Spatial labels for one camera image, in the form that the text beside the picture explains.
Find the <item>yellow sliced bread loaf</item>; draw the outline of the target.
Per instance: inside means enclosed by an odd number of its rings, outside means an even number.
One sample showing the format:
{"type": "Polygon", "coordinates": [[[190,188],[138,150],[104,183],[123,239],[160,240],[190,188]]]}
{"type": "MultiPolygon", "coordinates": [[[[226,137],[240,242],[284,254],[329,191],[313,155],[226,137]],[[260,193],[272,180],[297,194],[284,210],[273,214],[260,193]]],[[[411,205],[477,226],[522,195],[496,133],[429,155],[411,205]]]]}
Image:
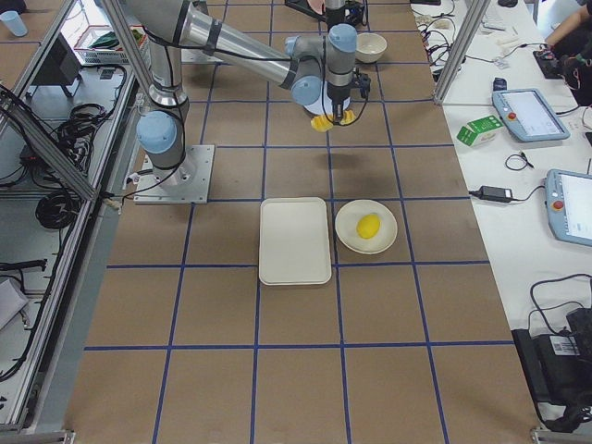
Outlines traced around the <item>yellow sliced bread loaf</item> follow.
{"type": "Polygon", "coordinates": [[[336,120],[332,115],[318,115],[311,119],[311,127],[318,132],[327,132],[334,127],[350,126],[356,120],[356,115],[351,110],[346,110],[341,120],[336,120]]]}

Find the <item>black plate rack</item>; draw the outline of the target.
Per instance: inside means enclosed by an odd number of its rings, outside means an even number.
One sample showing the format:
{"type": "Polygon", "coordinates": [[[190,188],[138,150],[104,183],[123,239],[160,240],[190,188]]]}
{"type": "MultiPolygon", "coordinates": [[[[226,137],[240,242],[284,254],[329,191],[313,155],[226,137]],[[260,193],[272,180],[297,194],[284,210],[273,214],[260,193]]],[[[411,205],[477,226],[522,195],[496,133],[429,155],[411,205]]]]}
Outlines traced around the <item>black plate rack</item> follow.
{"type": "Polygon", "coordinates": [[[325,13],[323,11],[316,12],[309,5],[307,0],[285,0],[284,5],[313,19],[318,19],[320,21],[326,20],[325,13]]]}

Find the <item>cream round plate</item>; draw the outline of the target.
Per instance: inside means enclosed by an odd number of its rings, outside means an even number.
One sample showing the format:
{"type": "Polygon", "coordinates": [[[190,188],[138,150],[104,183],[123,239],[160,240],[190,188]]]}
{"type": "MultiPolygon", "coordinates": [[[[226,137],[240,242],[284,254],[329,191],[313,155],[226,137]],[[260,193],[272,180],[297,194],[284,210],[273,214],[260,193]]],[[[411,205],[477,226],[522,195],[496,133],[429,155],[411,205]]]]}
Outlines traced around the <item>cream round plate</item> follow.
{"type": "Polygon", "coordinates": [[[398,222],[384,204],[355,200],[339,209],[335,230],[339,240],[350,250],[377,254],[393,245],[398,235],[398,222]]]}

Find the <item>white bowl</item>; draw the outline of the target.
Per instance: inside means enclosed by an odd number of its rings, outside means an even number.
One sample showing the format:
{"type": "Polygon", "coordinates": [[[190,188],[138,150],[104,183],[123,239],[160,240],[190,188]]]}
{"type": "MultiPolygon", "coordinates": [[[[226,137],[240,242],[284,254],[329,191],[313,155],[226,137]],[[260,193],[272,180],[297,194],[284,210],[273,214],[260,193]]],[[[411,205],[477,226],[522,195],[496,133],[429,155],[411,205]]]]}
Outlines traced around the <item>white bowl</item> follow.
{"type": "Polygon", "coordinates": [[[388,42],[383,36],[370,32],[360,33],[357,36],[355,57],[365,64],[375,63],[384,55],[387,48],[388,42]]]}

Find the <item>yellow lemon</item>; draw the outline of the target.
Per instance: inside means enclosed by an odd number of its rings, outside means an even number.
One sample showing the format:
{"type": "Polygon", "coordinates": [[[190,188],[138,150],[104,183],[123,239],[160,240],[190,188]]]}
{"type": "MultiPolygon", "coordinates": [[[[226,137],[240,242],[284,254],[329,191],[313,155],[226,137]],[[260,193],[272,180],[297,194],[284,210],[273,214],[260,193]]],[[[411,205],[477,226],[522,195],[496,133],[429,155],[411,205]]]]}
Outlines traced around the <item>yellow lemon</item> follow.
{"type": "Polygon", "coordinates": [[[368,214],[358,220],[356,232],[360,238],[369,240],[375,237],[380,227],[380,217],[377,214],[368,214]]]}

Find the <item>green white carton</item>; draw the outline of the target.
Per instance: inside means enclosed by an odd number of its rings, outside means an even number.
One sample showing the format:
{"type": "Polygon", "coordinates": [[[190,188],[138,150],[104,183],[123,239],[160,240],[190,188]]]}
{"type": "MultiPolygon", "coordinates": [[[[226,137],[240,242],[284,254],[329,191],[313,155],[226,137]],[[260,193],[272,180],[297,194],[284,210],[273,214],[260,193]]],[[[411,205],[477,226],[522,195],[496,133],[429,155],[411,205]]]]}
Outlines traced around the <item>green white carton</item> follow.
{"type": "Polygon", "coordinates": [[[502,127],[502,122],[495,116],[481,117],[464,124],[456,139],[466,146],[475,147],[494,140],[502,127]]]}

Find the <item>white rectangular tray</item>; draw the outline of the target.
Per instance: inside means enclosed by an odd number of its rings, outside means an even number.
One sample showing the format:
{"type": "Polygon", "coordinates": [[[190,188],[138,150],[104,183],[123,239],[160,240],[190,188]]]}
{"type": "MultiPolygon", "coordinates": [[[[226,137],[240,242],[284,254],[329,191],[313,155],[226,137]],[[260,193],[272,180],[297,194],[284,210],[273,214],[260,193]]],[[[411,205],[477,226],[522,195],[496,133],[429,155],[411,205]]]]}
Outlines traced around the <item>white rectangular tray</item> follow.
{"type": "Polygon", "coordinates": [[[267,286],[321,285],[330,280],[324,200],[271,198],[261,203],[258,269],[267,286]]]}

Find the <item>upper teach pendant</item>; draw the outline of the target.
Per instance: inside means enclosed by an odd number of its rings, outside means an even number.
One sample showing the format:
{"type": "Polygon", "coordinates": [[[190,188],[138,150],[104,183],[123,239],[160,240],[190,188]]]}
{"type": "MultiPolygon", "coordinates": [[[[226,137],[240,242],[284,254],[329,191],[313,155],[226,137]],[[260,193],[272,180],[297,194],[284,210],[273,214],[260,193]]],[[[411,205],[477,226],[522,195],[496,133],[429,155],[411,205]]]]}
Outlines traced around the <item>upper teach pendant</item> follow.
{"type": "Polygon", "coordinates": [[[505,127],[520,142],[562,141],[571,135],[538,89],[495,91],[491,101],[505,127]]]}

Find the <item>teach pendant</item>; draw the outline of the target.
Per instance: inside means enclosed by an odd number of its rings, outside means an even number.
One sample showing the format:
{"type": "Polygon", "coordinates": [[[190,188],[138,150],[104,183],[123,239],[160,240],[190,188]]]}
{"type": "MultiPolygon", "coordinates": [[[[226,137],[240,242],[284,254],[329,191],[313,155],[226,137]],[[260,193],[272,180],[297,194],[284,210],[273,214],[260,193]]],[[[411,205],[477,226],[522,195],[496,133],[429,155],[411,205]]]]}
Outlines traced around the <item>teach pendant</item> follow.
{"type": "Polygon", "coordinates": [[[545,179],[549,227],[559,241],[591,245],[591,176],[560,169],[545,179]]]}
{"type": "Polygon", "coordinates": [[[495,91],[491,101],[505,127],[520,142],[562,141],[571,135],[538,89],[495,91]]]}

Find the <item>black power adapter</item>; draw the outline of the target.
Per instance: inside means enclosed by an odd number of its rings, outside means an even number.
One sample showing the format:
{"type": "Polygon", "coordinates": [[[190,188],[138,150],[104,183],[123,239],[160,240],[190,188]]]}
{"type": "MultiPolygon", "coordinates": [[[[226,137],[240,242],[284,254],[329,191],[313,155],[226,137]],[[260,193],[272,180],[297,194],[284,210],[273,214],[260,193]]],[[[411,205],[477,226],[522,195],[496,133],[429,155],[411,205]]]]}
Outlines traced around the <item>black power adapter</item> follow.
{"type": "Polygon", "coordinates": [[[480,196],[482,200],[499,203],[509,203],[513,200],[510,189],[493,186],[482,186],[480,196]]]}

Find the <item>lower teach pendant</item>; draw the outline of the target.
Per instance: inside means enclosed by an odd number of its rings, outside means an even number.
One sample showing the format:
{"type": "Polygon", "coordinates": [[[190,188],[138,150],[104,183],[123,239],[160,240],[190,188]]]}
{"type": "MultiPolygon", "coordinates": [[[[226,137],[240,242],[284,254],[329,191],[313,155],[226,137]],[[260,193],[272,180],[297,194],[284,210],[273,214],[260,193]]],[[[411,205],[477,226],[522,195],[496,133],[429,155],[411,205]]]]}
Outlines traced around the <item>lower teach pendant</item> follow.
{"type": "Polygon", "coordinates": [[[545,179],[549,227],[559,241],[591,245],[591,176],[560,169],[545,179]]]}

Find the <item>light blue cup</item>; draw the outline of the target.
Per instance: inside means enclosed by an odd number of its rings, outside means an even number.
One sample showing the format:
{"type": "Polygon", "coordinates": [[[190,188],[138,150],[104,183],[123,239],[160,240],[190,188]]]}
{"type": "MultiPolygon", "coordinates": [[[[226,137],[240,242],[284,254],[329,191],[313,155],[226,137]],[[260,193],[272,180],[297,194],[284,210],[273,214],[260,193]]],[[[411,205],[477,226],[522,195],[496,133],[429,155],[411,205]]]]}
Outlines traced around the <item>light blue cup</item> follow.
{"type": "Polygon", "coordinates": [[[1,22],[16,37],[24,37],[28,34],[27,26],[16,10],[7,10],[0,15],[1,22]]]}

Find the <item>black device box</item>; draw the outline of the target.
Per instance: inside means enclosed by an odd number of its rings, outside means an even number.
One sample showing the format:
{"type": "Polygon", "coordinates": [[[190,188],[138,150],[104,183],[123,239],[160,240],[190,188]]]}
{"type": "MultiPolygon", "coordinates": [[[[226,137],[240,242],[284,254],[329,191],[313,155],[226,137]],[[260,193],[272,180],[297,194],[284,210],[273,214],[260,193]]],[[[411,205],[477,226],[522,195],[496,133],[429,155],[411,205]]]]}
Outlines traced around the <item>black device box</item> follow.
{"type": "Polygon", "coordinates": [[[572,433],[591,421],[591,310],[578,308],[566,315],[569,327],[557,334],[531,336],[512,331],[533,403],[563,406],[557,419],[541,418],[553,432],[572,433]]]}

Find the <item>aluminium frame post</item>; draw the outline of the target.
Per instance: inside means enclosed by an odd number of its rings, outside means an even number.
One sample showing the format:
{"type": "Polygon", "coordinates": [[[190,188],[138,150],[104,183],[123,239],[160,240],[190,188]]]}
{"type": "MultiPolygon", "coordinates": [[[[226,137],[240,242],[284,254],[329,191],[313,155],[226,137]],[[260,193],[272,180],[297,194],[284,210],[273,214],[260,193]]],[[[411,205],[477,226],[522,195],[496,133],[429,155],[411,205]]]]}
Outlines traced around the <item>aluminium frame post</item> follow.
{"type": "Polygon", "coordinates": [[[444,103],[488,6],[488,0],[474,0],[469,6],[457,38],[452,44],[449,58],[439,75],[433,96],[435,104],[444,103]]]}

